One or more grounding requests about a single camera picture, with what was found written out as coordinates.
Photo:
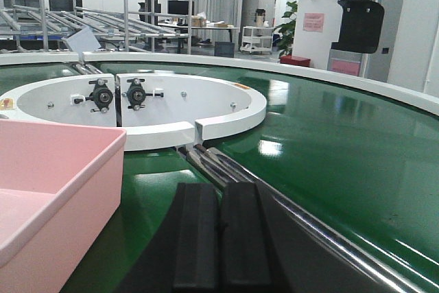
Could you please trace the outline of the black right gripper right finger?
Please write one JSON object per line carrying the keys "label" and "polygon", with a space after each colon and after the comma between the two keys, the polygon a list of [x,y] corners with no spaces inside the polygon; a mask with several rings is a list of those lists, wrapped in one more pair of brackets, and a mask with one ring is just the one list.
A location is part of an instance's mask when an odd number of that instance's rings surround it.
{"label": "black right gripper right finger", "polygon": [[220,210],[223,287],[270,287],[272,278],[254,183],[226,186]]}

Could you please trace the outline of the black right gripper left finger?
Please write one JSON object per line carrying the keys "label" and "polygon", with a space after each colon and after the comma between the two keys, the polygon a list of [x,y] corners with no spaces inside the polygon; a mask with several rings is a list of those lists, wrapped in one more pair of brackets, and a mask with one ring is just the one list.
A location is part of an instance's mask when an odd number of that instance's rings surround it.
{"label": "black right gripper left finger", "polygon": [[215,291],[218,279],[218,200],[208,183],[180,183],[182,198],[174,291]]}

